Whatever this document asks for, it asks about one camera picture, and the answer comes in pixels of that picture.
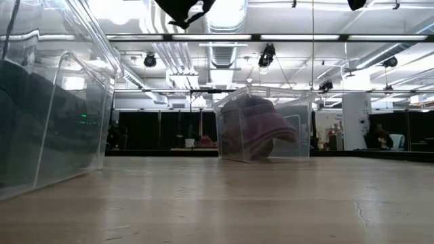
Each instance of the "ceiling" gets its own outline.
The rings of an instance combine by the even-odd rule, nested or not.
[[[146,9],[142,1],[88,0],[104,32],[108,35],[141,34],[146,21]],[[414,27],[434,16],[434,2],[431,0],[399,0],[401,7],[392,10],[395,0],[368,0],[367,7],[361,11],[349,11],[347,0],[298,0],[297,7],[291,8],[292,1],[249,0],[245,21],[245,33],[262,34],[416,34]],[[98,9],[104,4],[105,10]],[[203,19],[193,23],[188,33],[204,33]],[[199,75],[199,84],[203,87],[213,85],[210,79],[210,61],[206,47],[198,43],[188,43],[191,60]],[[346,60],[360,59],[386,45],[386,43],[275,43],[276,58],[266,74],[258,68],[258,57],[265,43],[241,43],[233,68],[233,81],[230,87],[241,87],[251,78],[254,85],[273,87],[289,86],[293,89],[308,89],[314,80],[315,89],[323,79],[318,76],[329,70],[332,65],[343,65]],[[153,88],[165,88],[166,70],[164,63],[157,57],[157,65],[146,68],[143,65],[147,52],[156,52],[152,43],[147,42],[112,42],[121,54],[124,65],[130,67],[144,83]],[[382,89],[386,82],[407,79],[432,66],[434,43],[419,43],[395,57],[399,64],[385,73],[383,67],[373,66],[364,72],[370,74],[372,88]],[[340,73],[333,77],[334,89],[342,88]],[[402,85],[399,89],[415,89],[434,82],[431,75],[416,82]]]

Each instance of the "clear plastic bin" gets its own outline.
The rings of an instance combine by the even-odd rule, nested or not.
[[[215,103],[220,158],[246,163],[306,159],[315,97],[309,91],[249,86]]]

